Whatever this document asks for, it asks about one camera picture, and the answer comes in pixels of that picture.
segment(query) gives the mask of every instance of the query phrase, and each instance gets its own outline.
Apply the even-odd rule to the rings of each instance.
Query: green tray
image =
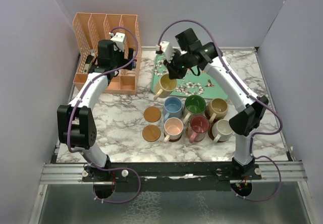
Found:
[[[164,60],[164,55],[156,55],[155,57],[151,81],[151,90],[153,92],[153,88],[161,76],[168,73],[167,68],[163,65]],[[188,97],[190,95],[200,95],[205,99],[229,98],[219,84],[206,72],[201,71],[200,76],[195,76],[189,70],[183,79],[177,80],[177,88],[171,93],[171,95],[184,97]]]

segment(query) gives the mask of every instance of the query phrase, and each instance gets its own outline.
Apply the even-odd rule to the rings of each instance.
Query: pink mug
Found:
[[[190,143],[202,141],[209,128],[209,122],[206,117],[195,116],[188,127]]]

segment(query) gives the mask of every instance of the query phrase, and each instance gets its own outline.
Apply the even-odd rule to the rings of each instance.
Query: coaster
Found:
[[[208,118],[209,120],[210,120],[210,115],[208,114],[208,112],[207,112],[207,108],[205,109],[205,111],[204,111],[204,114],[205,114],[205,117],[206,118]],[[222,118],[220,118],[220,119],[214,119],[213,120],[213,123],[215,123],[215,122],[217,122],[218,120],[221,120],[221,119],[223,119],[224,117],[222,117]]]
[[[158,121],[160,119],[161,115],[162,115],[162,113],[155,106],[148,107],[145,110],[145,112],[143,113],[143,117],[148,122],[156,122],[156,121]]]
[[[211,126],[208,128],[208,136],[211,138],[211,140],[213,141],[214,140],[214,136],[213,136],[213,133],[212,133],[212,128],[214,126],[215,123],[212,123]]]
[[[187,128],[186,128],[186,130],[185,130],[185,134],[186,134],[187,138],[188,138],[188,139],[190,139],[190,136],[188,135],[188,128],[189,128],[189,127],[187,127]]]
[[[179,141],[180,139],[182,138],[182,134],[181,134],[181,136],[179,137],[179,138],[177,138],[177,139],[175,139],[175,140],[169,140],[170,142],[177,142],[177,141]]]
[[[147,142],[155,142],[160,137],[160,129],[155,125],[148,125],[142,130],[142,137]]]

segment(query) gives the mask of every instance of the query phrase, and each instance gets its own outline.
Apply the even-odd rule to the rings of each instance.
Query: cup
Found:
[[[228,113],[228,103],[224,99],[213,99],[206,108],[205,116],[212,123],[214,120],[222,119]]]
[[[232,136],[233,131],[229,125],[227,120],[219,120],[217,121],[212,127],[212,134],[214,136],[213,142],[224,142],[228,141],[229,138]]]
[[[164,124],[164,142],[179,140],[182,136],[183,128],[184,125],[180,119],[175,117],[169,118]]]
[[[177,80],[170,79],[168,74],[164,74],[154,87],[154,91],[156,94],[153,97],[153,99],[156,100],[158,97],[166,98],[176,89],[176,87],[177,87]]]
[[[192,118],[188,127],[188,136],[190,143],[202,141],[209,127],[208,119],[204,116],[195,116]]]
[[[183,114],[183,103],[177,97],[169,97],[164,102],[164,122],[167,121],[168,118],[181,118]]]
[[[188,122],[188,120],[192,119],[194,116],[201,116],[205,111],[206,103],[205,100],[199,95],[191,95],[188,96],[185,100],[184,107],[184,125]]]

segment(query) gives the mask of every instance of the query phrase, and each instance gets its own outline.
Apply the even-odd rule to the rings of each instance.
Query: marble tabletop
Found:
[[[226,50],[224,56],[254,92],[268,97],[253,50]],[[156,106],[162,110],[165,100],[153,100],[150,89],[154,58],[154,51],[143,51],[137,95],[100,96],[94,107],[93,117],[97,128],[96,142],[102,151],[109,155],[112,162],[230,161],[235,151],[235,135],[227,142],[215,144],[206,135],[201,142],[191,144],[183,134],[178,142],[164,143],[162,117],[155,123],[149,123],[144,119],[143,113],[148,107]],[[229,110],[225,119],[230,119],[237,113],[230,100],[228,104]],[[142,137],[143,128],[149,124],[157,125],[161,130],[161,136],[156,142],[147,142]],[[258,130],[271,132],[275,129],[276,119],[266,110]],[[281,135],[257,136],[254,141],[254,155],[287,160]],[[75,163],[85,160],[79,153],[72,154],[65,144],[61,144],[57,162]]]

